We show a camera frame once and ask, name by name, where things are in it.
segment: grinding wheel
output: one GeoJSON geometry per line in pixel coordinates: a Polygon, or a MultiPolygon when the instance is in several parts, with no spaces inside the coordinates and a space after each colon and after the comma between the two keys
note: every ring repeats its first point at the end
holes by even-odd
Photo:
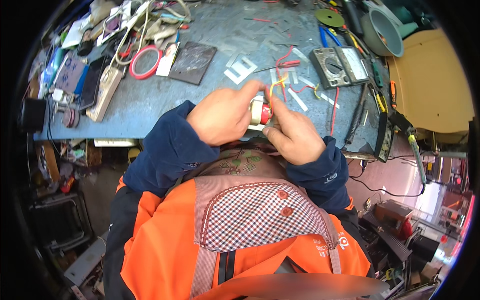
{"type": "Polygon", "coordinates": [[[345,24],[343,17],[332,10],[316,10],[315,18],[330,27],[342,27],[345,24]]]}

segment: button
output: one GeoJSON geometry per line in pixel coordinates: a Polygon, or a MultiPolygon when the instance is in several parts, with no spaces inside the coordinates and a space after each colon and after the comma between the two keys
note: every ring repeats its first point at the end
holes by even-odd
{"type": "Polygon", "coordinates": [[[293,208],[284,207],[284,208],[282,208],[281,214],[282,214],[282,216],[289,216],[289,215],[293,214],[293,208]]]}
{"type": "Polygon", "coordinates": [[[279,190],[278,192],[276,192],[276,194],[281,200],[288,198],[288,193],[286,191],[279,190]]]}

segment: pliers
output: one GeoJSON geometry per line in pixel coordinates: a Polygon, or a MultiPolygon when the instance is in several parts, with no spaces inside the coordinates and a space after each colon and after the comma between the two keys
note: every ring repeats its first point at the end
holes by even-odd
{"type": "Polygon", "coordinates": [[[333,35],[333,33],[331,33],[330,30],[326,29],[324,25],[319,25],[318,29],[320,30],[320,39],[322,40],[322,44],[323,44],[324,48],[328,47],[327,38],[326,38],[325,33],[327,33],[332,38],[332,40],[335,42],[335,44],[337,46],[339,46],[339,47],[342,46],[342,44],[340,44],[340,41],[338,40],[338,38],[335,35],[333,35]]]}

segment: yellow wire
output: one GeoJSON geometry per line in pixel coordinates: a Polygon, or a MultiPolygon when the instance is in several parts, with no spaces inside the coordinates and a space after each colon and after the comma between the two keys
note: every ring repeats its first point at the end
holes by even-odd
{"type": "Polygon", "coordinates": [[[270,116],[269,118],[271,118],[273,116],[273,104],[272,104],[272,95],[273,95],[273,87],[279,83],[283,83],[286,79],[288,78],[288,72],[286,73],[286,76],[282,79],[280,79],[279,81],[273,83],[271,86],[270,86],[270,93],[269,93],[269,97],[268,97],[268,101],[270,103],[270,116]]]}
{"type": "Polygon", "coordinates": [[[319,85],[320,85],[320,84],[317,84],[317,86],[313,89],[313,93],[315,94],[315,97],[321,99],[321,98],[317,95],[317,89],[318,89],[318,86],[319,86],[319,85]]]}

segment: workbench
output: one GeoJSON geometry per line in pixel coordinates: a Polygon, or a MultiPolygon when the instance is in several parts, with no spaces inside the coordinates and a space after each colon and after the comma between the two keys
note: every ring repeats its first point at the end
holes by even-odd
{"type": "MultiPolygon", "coordinates": [[[[272,46],[272,44],[267,45],[268,42],[265,42],[265,39],[278,37],[281,34],[280,30],[272,27],[275,26],[274,22],[277,22],[280,28],[288,29],[288,32],[281,35],[287,36],[287,33],[290,33],[291,40],[298,43],[295,47],[305,56],[308,57],[313,49],[322,47],[318,21],[313,15],[314,10],[311,1],[302,1],[296,7],[288,8],[283,2],[217,0],[216,3],[200,3],[196,7],[191,7],[191,11],[195,20],[190,23],[189,29],[180,31],[180,48],[187,41],[208,44],[218,48],[199,86],[155,75],[145,80],[135,80],[130,74],[126,74],[112,98],[102,122],[95,123],[87,116],[81,116],[78,127],[69,129],[62,125],[61,115],[56,114],[50,124],[51,139],[143,139],[160,116],[185,100],[198,104],[205,96],[216,89],[239,89],[249,79],[259,79],[271,84],[269,71],[251,74],[239,85],[233,83],[223,72],[227,69],[226,64],[232,54],[243,48],[248,49],[243,49],[243,53],[240,53],[235,61],[239,61],[246,56],[258,66],[258,69],[275,65],[276,60],[288,52],[289,45],[272,46]],[[244,18],[268,19],[272,22],[259,22],[245,20],[244,18]]],[[[346,46],[340,34],[338,38],[342,45],[346,46]]],[[[327,40],[330,47],[335,46],[330,37],[327,37],[327,40]]],[[[283,61],[298,59],[300,58],[296,54],[291,53],[283,61]]],[[[370,63],[365,61],[364,64],[371,73],[370,63]]],[[[378,65],[383,66],[383,63],[378,60],[378,65]]],[[[387,102],[390,103],[389,89],[387,88],[390,81],[388,70],[384,67],[380,69],[384,80],[382,92],[387,98],[387,102]]],[[[306,63],[302,60],[301,65],[296,67],[296,71],[298,76],[302,76],[314,84],[320,82],[320,78],[310,61],[306,63]]],[[[298,84],[292,84],[295,90],[300,90],[303,86],[305,84],[301,81],[298,84]]],[[[281,91],[277,90],[277,87],[274,88],[274,92],[280,99],[283,99],[283,95],[281,91]]],[[[338,96],[340,109],[336,110],[333,134],[333,137],[337,139],[337,147],[339,148],[344,146],[344,140],[359,101],[360,92],[361,85],[340,88],[338,96]]],[[[336,89],[324,90],[320,84],[317,94],[320,95],[321,93],[334,100],[336,89]]],[[[308,116],[321,136],[330,134],[333,105],[323,99],[317,99],[313,90],[306,88],[297,94],[308,107],[308,110],[303,112],[288,92],[286,92],[286,95],[286,105],[289,109],[308,116]]],[[[358,154],[359,157],[363,155],[371,157],[375,149],[379,114],[376,103],[370,95],[367,96],[365,109],[368,109],[365,126],[363,126],[365,116],[363,114],[353,143],[346,145],[345,152],[350,153],[351,157],[355,157],[355,154],[358,154]]],[[[46,112],[43,131],[35,134],[34,139],[48,139],[47,128],[48,112],[46,112]]]]}

